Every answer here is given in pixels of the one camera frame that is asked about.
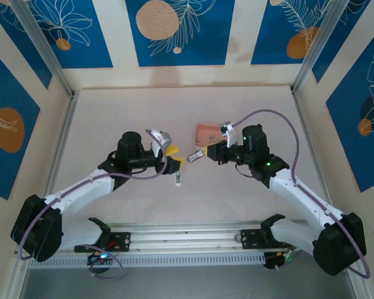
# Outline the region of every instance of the light-colored wall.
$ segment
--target light-colored wall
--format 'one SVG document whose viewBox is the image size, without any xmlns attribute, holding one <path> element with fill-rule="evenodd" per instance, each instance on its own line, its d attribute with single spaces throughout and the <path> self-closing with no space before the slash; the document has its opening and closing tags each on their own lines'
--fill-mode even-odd
<svg viewBox="0 0 374 299">
<path fill-rule="evenodd" d="M 48 90 L 41 84 L 29 64 L 0 26 L 0 59 L 40 106 L 40 115 L 29 141 L 16 184 L 9 200 L 0 198 L 0 290 L 7 264 L 16 244 L 10 232 L 24 200 L 42 193 L 54 154 L 54 145 L 64 118 L 68 99 L 55 79 Z"/>
<path fill-rule="evenodd" d="M 345 41 L 319 84 L 310 74 L 298 93 L 333 203 L 364 223 L 367 261 L 374 285 L 374 186 L 360 193 L 325 102 L 374 37 L 374 0 Z"/>
<path fill-rule="evenodd" d="M 268 0 L 236 0 L 224 66 L 143 67 L 137 62 L 124 0 L 93 0 L 113 69 L 66 69 L 82 88 L 290 85 L 300 64 L 251 65 Z"/>
</svg>

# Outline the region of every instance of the pink sponge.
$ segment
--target pink sponge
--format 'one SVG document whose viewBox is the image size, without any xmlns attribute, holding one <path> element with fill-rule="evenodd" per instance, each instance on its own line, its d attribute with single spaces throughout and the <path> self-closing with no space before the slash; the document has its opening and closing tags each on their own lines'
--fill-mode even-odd
<svg viewBox="0 0 374 299">
<path fill-rule="evenodd" d="M 222 132 L 217 123 L 198 123 L 195 134 L 195 145 L 199 147 L 227 140 L 226 136 L 222 136 Z"/>
</svg>

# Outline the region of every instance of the blue panel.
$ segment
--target blue panel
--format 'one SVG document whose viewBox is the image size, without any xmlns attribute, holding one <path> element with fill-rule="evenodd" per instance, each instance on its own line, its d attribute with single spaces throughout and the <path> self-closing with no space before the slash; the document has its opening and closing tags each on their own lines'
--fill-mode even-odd
<svg viewBox="0 0 374 299">
<path fill-rule="evenodd" d="M 327 100 L 361 192 L 374 186 L 374 38 Z"/>
<path fill-rule="evenodd" d="M 330 4 L 329 0 L 268 0 L 251 64 L 301 63 Z"/>
<path fill-rule="evenodd" d="M 8 199 L 40 108 L 0 61 L 0 197 Z"/>
<path fill-rule="evenodd" d="M 52 74 L 40 57 L 35 46 L 24 32 L 24 28 L 15 17 L 12 9 L 0 2 L 0 24 L 25 57 L 45 88 L 49 87 Z"/>
<path fill-rule="evenodd" d="M 224 65 L 234 0 L 126 0 L 138 64 Z"/>
<path fill-rule="evenodd" d="M 63 68 L 112 67 L 92 0 L 27 3 Z"/>
<path fill-rule="evenodd" d="M 313 66 L 312 71 L 317 82 L 320 82 L 325 71 L 330 66 L 353 27 L 355 27 L 355 24 L 366 9 L 368 3 L 370 3 L 370 0 L 351 0 L 348 3 L 345 12 L 342 14 L 339 22 L 324 46 L 323 51 Z"/>
</svg>

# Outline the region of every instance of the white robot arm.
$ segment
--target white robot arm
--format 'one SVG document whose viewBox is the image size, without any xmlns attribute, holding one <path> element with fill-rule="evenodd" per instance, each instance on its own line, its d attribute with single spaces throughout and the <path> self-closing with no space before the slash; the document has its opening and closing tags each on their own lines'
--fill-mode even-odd
<svg viewBox="0 0 374 299">
<path fill-rule="evenodd" d="M 235 135 L 229 132 L 233 130 L 229 123 L 223 123 L 220 129 L 224 136 L 233 136 L 233 140 L 209 145 L 192 154 L 188 161 L 192 162 L 205 153 L 219 165 L 228 162 L 247 165 L 252 178 L 281 195 L 308 222 L 308 225 L 297 224 L 279 214 L 266 219 L 261 224 L 265 244 L 277 241 L 298 247 L 312 255 L 330 275 L 338 274 L 359 259 L 355 246 L 344 230 L 352 236 L 360 252 L 366 254 L 361 219 L 354 213 L 345 215 L 294 178 L 289 165 L 280 157 L 270 154 L 261 125 L 242 129 L 243 145 L 236 144 Z"/>
<path fill-rule="evenodd" d="M 157 174 L 150 178 L 180 170 L 180 159 L 173 159 L 166 153 L 171 144 L 170 135 L 154 130 L 149 134 L 155 139 L 149 150 L 144 150 L 138 133 L 126 132 L 119 140 L 117 150 L 85 179 L 43 199 L 36 195 L 27 198 L 11 238 L 23 244 L 23 249 L 38 262 L 47 260 L 57 250 L 80 244 L 105 246 L 109 227 L 96 218 L 76 222 L 75 214 L 95 199 L 118 189 L 129 178 L 134 178 L 131 176 L 134 169 L 155 168 Z"/>
</svg>

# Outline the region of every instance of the orange circle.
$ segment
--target orange circle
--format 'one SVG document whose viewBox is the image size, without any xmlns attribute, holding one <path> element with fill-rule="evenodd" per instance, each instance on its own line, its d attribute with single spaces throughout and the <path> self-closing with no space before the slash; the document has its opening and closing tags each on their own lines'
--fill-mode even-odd
<svg viewBox="0 0 374 299">
<path fill-rule="evenodd" d="M 141 34 L 151 40 L 171 37 L 180 24 L 177 12 L 162 0 L 146 2 L 136 14 L 136 23 Z"/>
<path fill-rule="evenodd" d="M 359 121 L 358 130 L 362 136 L 368 136 L 372 132 L 371 121 L 366 118 Z"/>
<path fill-rule="evenodd" d="M 70 50 L 70 42 L 67 41 L 66 39 L 57 39 L 55 41 L 55 44 L 57 45 L 58 48 L 60 48 L 63 51 Z"/>
<path fill-rule="evenodd" d="M 16 153 L 21 148 L 24 137 L 25 126 L 21 114 L 13 108 L 1 108 L 0 148 L 7 153 Z"/>
<path fill-rule="evenodd" d="M 293 59 L 304 58 L 307 54 L 307 51 L 309 50 L 309 47 L 306 49 L 306 42 L 311 45 L 314 37 L 317 34 L 317 31 L 319 31 L 318 27 L 310 27 L 304 32 L 300 32 L 293 36 L 293 38 L 290 39 L 287 45 L 287 55 Z"/>
<path fill-rule="evenodd" d="M 181 53 L 181 47 L 175 47 L 175 48 L 173 49 L 173 53 L 175 53 L 175 54 L 180 54 L 180 53 Z"/>
</svg>

